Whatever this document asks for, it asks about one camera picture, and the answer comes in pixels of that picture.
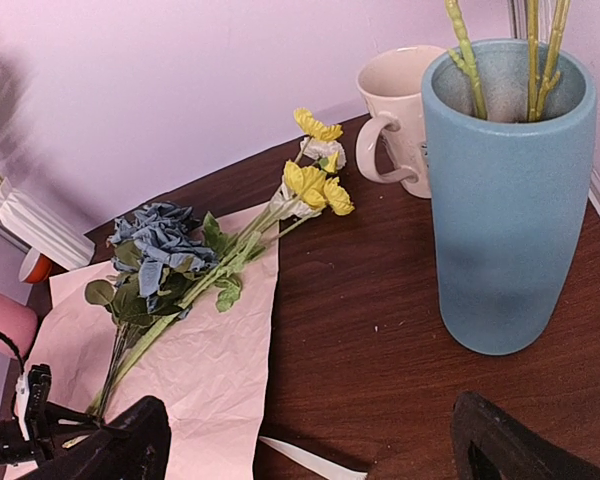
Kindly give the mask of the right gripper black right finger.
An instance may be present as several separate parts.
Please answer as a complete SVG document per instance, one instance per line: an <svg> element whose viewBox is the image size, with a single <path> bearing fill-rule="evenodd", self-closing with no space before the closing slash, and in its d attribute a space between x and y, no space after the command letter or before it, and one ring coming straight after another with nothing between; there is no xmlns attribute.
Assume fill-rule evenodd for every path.
<svg viewBox="0 0 600 480"><path fill-rule="evenodd" d="M455 400L451 440L460 479L600 479L600 467L545 440L480 394Z"/></svg>

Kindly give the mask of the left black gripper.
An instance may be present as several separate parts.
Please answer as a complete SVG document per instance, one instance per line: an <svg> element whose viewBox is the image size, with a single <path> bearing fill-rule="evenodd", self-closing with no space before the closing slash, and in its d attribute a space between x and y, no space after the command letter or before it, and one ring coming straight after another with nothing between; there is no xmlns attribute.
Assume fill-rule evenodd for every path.
<svg viewBox="0 0 600 480"><path fill-rule="evenodd" d="M26 439L16 419L0 421L0 466L35 461L38 465L64 455L64 444L99 429L91 415L54 403L28 407L25 414Z"/></svg>

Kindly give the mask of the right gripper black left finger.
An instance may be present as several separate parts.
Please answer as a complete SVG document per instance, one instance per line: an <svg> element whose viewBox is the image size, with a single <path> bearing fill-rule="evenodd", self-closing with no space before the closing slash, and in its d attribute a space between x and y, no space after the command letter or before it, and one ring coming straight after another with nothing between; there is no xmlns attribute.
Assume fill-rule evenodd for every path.
<svg viewBox="0 0 600 480"><path fill-rule="evenodd" d="M31 479L163 479L171 429L162 400L145 396Z"/></svg>

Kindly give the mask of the pink wrapping paper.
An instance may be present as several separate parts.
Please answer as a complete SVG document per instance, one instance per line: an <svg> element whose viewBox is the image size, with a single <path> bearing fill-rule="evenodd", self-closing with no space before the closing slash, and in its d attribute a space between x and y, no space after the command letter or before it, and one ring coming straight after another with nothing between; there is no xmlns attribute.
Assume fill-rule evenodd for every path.
<svg viewBox="0 0 600 480"><path fill-rule="evenodd" d="M83 411L101 389L115 326L84 300L84 287L114 271L109 261L50 280L53 308L42 322L30 364L52 372L49 399ZM278 279L272 245L241 274L240 299L224 313L208 290L126 374L111 397L115 418L145 395L161 399L172 431L169 479L250 479L264 413L271 316Z"/></svg>

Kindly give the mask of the cream printed ribbon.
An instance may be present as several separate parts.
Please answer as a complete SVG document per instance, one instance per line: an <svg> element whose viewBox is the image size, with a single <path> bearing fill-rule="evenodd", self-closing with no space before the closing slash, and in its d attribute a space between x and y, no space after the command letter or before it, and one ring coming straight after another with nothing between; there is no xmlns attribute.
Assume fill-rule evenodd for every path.
<svg viewBox="0 0 600 480"><path fill-rule="evenodd" d="M258 440L323 479L366 480L368 473L352 470L291 443L260 435Z"/></svg>

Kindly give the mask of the blue hydrangea stem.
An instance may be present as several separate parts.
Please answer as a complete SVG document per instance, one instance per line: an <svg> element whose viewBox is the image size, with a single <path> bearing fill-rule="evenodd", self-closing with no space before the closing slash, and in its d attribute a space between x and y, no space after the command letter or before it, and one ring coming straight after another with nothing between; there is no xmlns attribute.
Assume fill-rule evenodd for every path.
<svg viewBox="0 0 600 480"><path fill-rule="evenodd" d="M123 370L159 328L188 314L197 287L212 278L231 241L211 213L199 220L191 207L170 202L144 205L114 221L107 244L115 274L84 290L87 303L104 308L116 328L104 384L89 414L104 419Z"/></svg>

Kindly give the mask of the small yellow flower stem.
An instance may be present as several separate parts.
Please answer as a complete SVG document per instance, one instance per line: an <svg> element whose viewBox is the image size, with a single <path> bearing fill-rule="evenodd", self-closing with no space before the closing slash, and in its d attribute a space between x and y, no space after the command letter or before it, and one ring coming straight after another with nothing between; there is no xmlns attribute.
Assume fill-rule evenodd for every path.
<svg viewBox="0 0 600 480"><path fill-rule="evenodd" d="M296 109L294 120L303 133L296 157L285 162L275 193L246 227L236 233L227 233L220 226L232 237L231 245L220 265L213 270L212 278L197 287L189 312L194 302L210 289L217 292L216 310L220 313L229 311L241 297L241 272L263 255L275 240L320 216L326 209L337 216L353 212L354 203L339 179L346 164L344 149L339 142L343 134L341 125L326 125L306 108ZM187 315L159 328L141 355L123 370L121 380L167 328Z"/></svg>

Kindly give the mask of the cream yellow rose stem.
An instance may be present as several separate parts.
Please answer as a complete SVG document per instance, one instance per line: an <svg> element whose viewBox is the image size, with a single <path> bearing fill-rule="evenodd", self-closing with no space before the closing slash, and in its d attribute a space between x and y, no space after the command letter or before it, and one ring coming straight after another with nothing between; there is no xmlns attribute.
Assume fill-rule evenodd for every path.
<svg viewBox="0 0 600 480"><path fill-rule="evenodd" d="M526 27L528 44L528 98L527 121L539 121L544 111L547 97L560 80L561 72L557 62L563 42L571 1L558 0L551 23L551 32L543 73L539 71L539 1L527 2Z"/></svg>

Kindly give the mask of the pink peony stem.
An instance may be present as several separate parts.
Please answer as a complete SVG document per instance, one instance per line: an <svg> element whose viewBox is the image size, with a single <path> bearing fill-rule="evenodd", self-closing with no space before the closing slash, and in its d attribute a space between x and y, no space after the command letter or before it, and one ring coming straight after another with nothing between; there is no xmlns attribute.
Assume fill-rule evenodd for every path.
<svg viewBox="0 0 600 480"><path fill-rule="evenodd" d="M445 0L444 5L447 15L451 20L460 49L460 52L450 49L448 53L456 66L469 79L476 117L486 120L488 118L488 114L486 101L482 90L482 83L478 73L474 51L469 39L468 30L459 7L459 3L456 0Z"/></svg>

